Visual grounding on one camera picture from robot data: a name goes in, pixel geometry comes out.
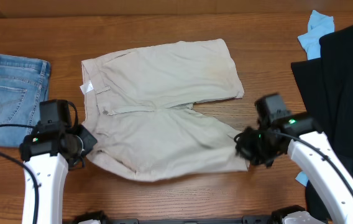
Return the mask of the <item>beige khaki shorts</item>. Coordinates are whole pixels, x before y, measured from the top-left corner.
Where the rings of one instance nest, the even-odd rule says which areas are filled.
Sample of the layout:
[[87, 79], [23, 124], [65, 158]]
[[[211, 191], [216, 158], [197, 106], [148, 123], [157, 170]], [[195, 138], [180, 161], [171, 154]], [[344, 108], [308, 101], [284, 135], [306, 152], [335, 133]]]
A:
[[121, 50], [81, 68], [83, 124], [97, 139], [88, 159], [98, 167], [141, 182], [249, 168], [237, 130], [193, 109], [244, 95], [222, 39]]

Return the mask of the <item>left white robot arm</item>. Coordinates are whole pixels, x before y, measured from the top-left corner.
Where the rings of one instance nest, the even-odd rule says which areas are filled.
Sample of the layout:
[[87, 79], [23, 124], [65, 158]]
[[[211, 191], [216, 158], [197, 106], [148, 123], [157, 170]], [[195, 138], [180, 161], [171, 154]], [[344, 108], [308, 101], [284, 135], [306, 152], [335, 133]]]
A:
[[83, 126], [31, 134], [19, 149], [23, 160], [25, 197], [22, 223], [61, 223], [63, 191], [69, 170], [84, 163], [98, 141]]

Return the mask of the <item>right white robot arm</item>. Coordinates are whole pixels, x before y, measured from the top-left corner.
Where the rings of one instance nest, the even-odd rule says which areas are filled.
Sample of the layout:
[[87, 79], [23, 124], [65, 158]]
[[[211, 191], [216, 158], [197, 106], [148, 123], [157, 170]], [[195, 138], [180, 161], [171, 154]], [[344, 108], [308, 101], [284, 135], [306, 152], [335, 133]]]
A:
[[327, 136], [307, 113], [259, 119], [234, 138], [237, 155], [251, 165], [272, 166], [284, 154], [307, 175], [334, 223], [353, 223], [353, 178]]

